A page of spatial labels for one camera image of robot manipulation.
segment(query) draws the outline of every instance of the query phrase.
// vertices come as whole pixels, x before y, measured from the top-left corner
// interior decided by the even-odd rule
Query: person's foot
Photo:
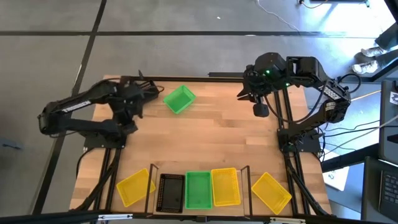
[[[352,69],[355,73],[358,75],[362,75],[366,72],[368,73],[373,73],[379,68],[379,64],[377,63],[376,60],[373,60],[371,62],[365,62],[361,64],[356,64],[352,66]]]
[[[386,52],[387,51],[382,49],[381,47],[372,47],[369,49],[361,49],[361,53],[367,57],[374,57],[374,56],[382,55]]]

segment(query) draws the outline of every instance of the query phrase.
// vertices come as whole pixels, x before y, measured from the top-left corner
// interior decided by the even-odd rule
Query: cable
[[[93,150],[93,149],[94,149],[94,148],[88,148],[87,151],[85,151],[85,152],[79,157],[79,160],[77,160],[77,165],[76,165],[76,178],[77,178],[77,175],[79,174],[79,168],[80,168],[81,159],[82,159],[87,153],[91,152],[91,150]]]
[[[279,21],[281,21],[281,22],[283,22],[284,24],[288,25],[291,29],[296,30],[297,32],[300,32],[300,31],[299,31],[299,28],[297,28],[295,25],[292,25],[292,24],[286,22],[283,18],[281,18],[280,16],[278,16],[276,13],[267,11],[267,9],[265,9],[264,7],[261,6],[260,0],[256,0],[256,3],[257,3],[257,5],[258,5],[264,12],[266,12],[266,13],[268,13],[268,14],[271,14],[271,15],[273,15],[273,16],[276,16],[276,17],[278,18]]]
[[[337,147],[337,145],[335,145],[335,144],[331,144],[331,143],[325,143],[325,144],[328,144],[328,145],[331,145],[331,146],[335,146],[335,147]],[[339,147],[340,149],[345,149],[345,150],[352,150],[352,151],[355,151],[356,149],[352,149],[352,148],[345,148],[345,147]]]
[[[371,133],[371,132],[373,132],[373,131],[376,131],[376,130],[378,130],[378,129],[384,127],[384,126],[386,126],[387,124],[393,122],[393,121],[394,121],[395,119],[397,119],[397,118],[398,118],[398,115],[395,116],[395,117],[393,117],[393,118],[391,118],[389,121],[385,122],[384,124],[380,125],[379,127],[373,129],[372,131],[368,131],[368,132],[366,132],[366,133],[364,133],[364,134],[362,134],[362,135],[360,135],[360,136],[358,136],[358,137],[355,137],[355,138],[353,138],[353,139],[351,139],[351,140],[349,140],[349,141],[344,142],[343,144],[340,144],[338,147],[334,148],[333,150],[329,151],[328,153],[333,152],[334,150],[338,149],[339,147],[341,147],[341,146],[343,146],[343,145],[345,145],[345,144],[347,144],[347,143],[349,143],[349,142],[351,142],[351,141],[354,141],[355,139],[358,139],[358,138],[360,138],[360,137],[362,137],[362,136],[365,136],[365,135],[367,135],[367,134],[369,134],[369,133]]]
[[[323,160],[325,160],[326,139],[325,139],[325,133],[323,132],[323,130],[321,128],[318,127],[318,133],[319,133],[319,131],[322,132],[322,138],[323,138],[322,152],[321,152],[321,155],[319,157],[319,160],[321,159],[321,156],[323,155],[323,159],[322,159],[322,161],[323,161]]]
[[[340,84],[340,83],[343,81],[343,79],[346,78],[346,77],[348,77],[348,76],[354,76],[354,77],[356,77],[356,78],[358,79],[358,85],[356,86],[356,88],[355,88],[353,91],[348,91],[348,93],[354,93],[354,92],[356,92],[356,91],[361,87],[361,85],[362,85],[362,79],[361,79],[361,77],[360,77],[359,75],[354,74],[354,73],[349,73],[349,74],[343,75],[343,77],[341,77],[341,78],[337,81],[337,83]]]
[[[380,121],[380,120],[372,121],[372,122],[365,123],[365,124],[360,124],[360,125],[355,126],[355,128],[353,128],[353,129],[348,129],[348,128],[334,128],[334,129],[331,129],[331,130],[326,130],[326,129],[327,129],[327,126],[326,126],[326,127],[325,127],[325,131],[335,131],[335,130],[339,130],[339,129],[344,129],[344,130],[347,130],[347,131],[354,131],[356,128],[358,128],[358,127],[360,127],[360,126],[364,126],[364,125],[367,125],[367,124],[373,124],[373,123],[378,122],[378,121]]]
[[[378,129],[379,127],[365,128],[365,129],[359,129],[359,130],[354,130],[354,131],[346,131],[346,132],[343,132],[343,133],[332,134],[330,136],[325,136],[325,137],[334,137],[334,136],[339,136],[341,134],[354,133],[354,132],[358,132],[358,131],[367,131],[367,130],[374,129],[374,128]],[[385,128],[398,128],[398,125],[388,125],[388,126],[385,126]]]
[[[353,98],[353,99],[351,99],[351,101],[359,100],[359,99],[362,99],[362,98],[365,98],[367,96],[373,95],[375,93],[380,93],[380,92],[381,92],[381,90],[373,91],[373,92],[365,94],[363,96],[359,96],[359,97]]]
[[[298,123],[298,122],[300,122],[300,121],[303,121],[303,120],[307,119],[307,118],[308,118],[309,116],[311,116],[311,114],[315,111],[316,107],[318,106],[318,104],[319,104],[319,102],[321,101],[321,98],[322,98],[322,96],[323,96],[323,94],[324,94],[324,92],[325,92],[326,84],[327,84],[327,82],[325,82],[325,84],[323,84],[322,92],[319,94],[318,100],[317,100],[317,102],[315,103],[315,106],[311,109],[311,111],[310,111],[305,117],[303,117],[302,119],[296,120],[296,121],[289,121],[289,120],[286,120],[286,119],[284,119],[283,117],[279,116],[279,115],[274,111],[274,109],[271,107],[271,104],[269,103],[269,100],[268,100],[268,98],[267,98],[267,95],[264,95],[264,98],[266,99],[266,102],[267,102],[267,104],[268,104],[269,109],[271,110],[271,112],[272,112],[277,118],[281,119],[282,121],[288,122],[288,123]]]
[[[299,1],[300,4],[302,4],[303,6],[305,6],[306,8],[309,8],[309,9],[315,9],[316,7],[319,7],[319,6],[323,5],[323,4],[326,3],[326,2],[328,2],[328,0],[324,1],[323,3],[321,3],[321,4],[317,5],[317,6],[309,7],[309,6],[307,6],[307,5],[304,3],[304,1]]]
[[[163,86],[156,86],[157,88],[162,88],[162,90],[159,91],[159,93],[162,93],[164,91],[164,87]]]
[[[53,135],[53,134],[50,134],[50,138],[59,138],[59,137],[65,137],[65,136],[68,136],[68,135],[70,135],[70,134],[75,134],[77,131],[72,131],[72,132],[70,132],[70,133],[66,133],[66,134],[63,134],[63,135],[57,135],[57,136],[55,136],[55,135]]]

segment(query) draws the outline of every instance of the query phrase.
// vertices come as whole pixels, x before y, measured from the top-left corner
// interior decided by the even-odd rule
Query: white wire
[[[299,28],[297,28],[295,25],[292,25],[292,24],[286,22],[283,18],[281,18],[280,16],[278,16],[276,13],[267,11],[267,9],[265,9],[264,7],[261,6],[260,0],[256,0],[256,3],[257,3],[257,5],[258,5],[264,12],[266,12],[266,13],[268,13],[268,14],[271,14],[271,15],[273,15],[273,16],[276,16],[276,17],[278,18],[278,20],[280,20],[281,22],[283,22],[283,23],[285,23],[286,25],[288,25],[291,29],[296,30],[297,32],[300,32],[300,31],[299,31]]]
[[[387,125],[387,124],[393,122],[393,121],[394,121],[395,119],[397,119],[397,118],[398,118],[398,115],[395,116],[395,117],[393,117],[393,118],[391,118],[389,121],[385,122],[384,124],[380,125],[379,127],[374,128],[374,129],[372,129],[372,130],[366,132],[365,134],[362,134],[362,135],[360,135],[360,136],[358,136],[358,137],[355,137],[355,138],[353,138],[353,139],[351,139],[351,140],[349,140],[349,141],[346,141],[346,142],[344,142],[343,144],[340,144],[339,146],[335,147],[333,150],[330,150],[328,153],[331,153],[332,151],[338,149],[338,148],[341,147],[342,145],[345,145],[345,144],[347,144],[347,143],[349,143],[349,142],[351,142],[351,141],[354,141],[354,140],[357,139],[357,138],[360,138],[360,137],[362,137],[362,136],[365,136],[365,135],[367,135],[367,134],[369,134],[369,133],[371,133],[371,132],[373,132],[373,131],[376,131],[376,130],[378,130],[378,129],[384,127],[385,125]]]

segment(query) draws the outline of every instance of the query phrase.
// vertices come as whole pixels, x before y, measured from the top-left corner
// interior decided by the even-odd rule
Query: black cable
[[[322,92],[319,94],[318,100],[317,100],[317,102],[315,103],[315,106],[312,108],[312,110],[311,110],[305,117],[303,117],[302,119],[298,119],[298,120],[296,120],[296,121],[289,121],[289,120],[286,120],[286,119],[284,119],[283,117],[279,116],[279,115],[274,111],[274,109],[271,107],[271,104],[269,103],[269,100],[268,100],[268,98],[267,98],[267,95],[264,95],[264,98],[266,99],[268,108],[271,110],[271,112],[272,112],[277,118],[281,119],[282,121],[288,122],[288,123],[298,123],[298,122],[301,122],[301,121],[303,121],[303,120],[309,118],[309,117],[311,116],[311,114],[315,111],[315,108],[318,106],[318,104],[319,104],[319,102],[321,101],[321,98],[322,98],[322,96],[323,96],[323,94],[324,94],[324,92],[325,92],[326,84],[327,84],[327,82],[325,82],[325,84],[323,84]]]
[[[334,150],[337,150],[337,149],[341,149],[341,147],[338,147],[338,146],[336,146],[337,148],[335,148],[335,149],[333,149],[333,150],[330,150],[330,151],[328,151],[328,153],[331,153],[331,152],[333,152]]]
[[[378,122],[378,121],[380,121],[380,120],[377,120],[377,121],[372,121],[372,122],[369,122],[369,123],[366,123],[366,124],[359,124],[359,125],[357,125],[357,126],[355,126],[355,128],[353,128],[353,129],[348,129],[348,128],[335,128],[335,129],[331,129],[331,130],[326,130],[326,128],[325,128],[325,131],[335,131],[335,130],[339,130],[339,129],[344,129],[344,130],[347,130],[347,131],[354,131],[356,128],[358,128],[358,127],[360,127],[360,126],[364,126],[364,125],[367,125],[367,124],[372,124],[372,123],[375,123],[375,122]]]
[[[322,162],[325,160],[325,148],[326,148],[326,140],[325,140],[325,133],[323,132],[323,130],[321,128],[318,127],[318,133],[319,131],[322,132],[322,138],[323,138],[323,144],[322,144],[322,152],[321,155],[319,157],[319,160],[321,159],[322,155],[323,155],[323,159]]]
[[[70,135],[70,134],[75,134],[77,131],[72,131],[72,132],[70,132],[70,133],[66,133],[66,134],[63,134],[63,135],[57,135],[57,136],[55,136],[55,135],[53,135],[53,134],[50,134],[50,138],[59,138],[59,137],[65,137],[65,136],[68,136],[68,135]]]
[[[331,143],[325,143],[325,144],[328,144],[328,145],[331,145],[331,146],[335,146],[335,147],[338,147],[338,145],[335,145],[335,144],[331,144]],[[355,151],[356,149],[352,149],[352,148],[345,148],[345,147],[339,147],[340,149],[344,149],[344,150],[352,150],[352,151]]]
[[[80,168],[81,159],[82,159],[87,153],[91,152],[91,150],[93,150],[93,149],[94,149],[94,148],[88,148],[87,151],[85,151],[85,152],[79,157],[79,160],[77,160],[77,165],[76,165],[76,178],[77,178],[77,175],[79,174],[79,168]]]
[[[162,90],[159,91],[159,93],[162,93],[164,91],[164,87],[163,86],[156,86],[157,88],[161,87]]]
[[[337,81],[337,83],[341,83],[341,81],[343,81],[344,78],[348,77],[348,76],[355,76],[356,78],[358,78],[358,85],[356,86],[356,88],[353,91],[348,91],[349,93],[354,93],[356,92],[362,85],[362,80],[361,77],[357,74],[354,73],[349,73],[347,75],[343,75],[341,78],[339,78],[339,80]]]
[[[375,128],[378,128],[378,127],[365,128],[365,129],[359,129],[359,130],[354,130],[354,131],[346,131],[346,132],[343,132],[343,133],[332,134],[332,135],[325,136],[325,137],[334,137],[334,136],[339,136],[340,134],[348,134],[348,133],[354,133],[354,132],[358,132],[358,131],[367,131],[367,130],[371,130],[371,129],[375,129]],[[398,125],[387,125],[387,126],[384,126],[382,128],[398,128]]]

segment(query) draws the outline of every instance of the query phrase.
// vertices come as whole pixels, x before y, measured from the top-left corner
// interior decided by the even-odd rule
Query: black tray
[[[184,182],[184,175],[160,175],[156,212],[182,213]]]

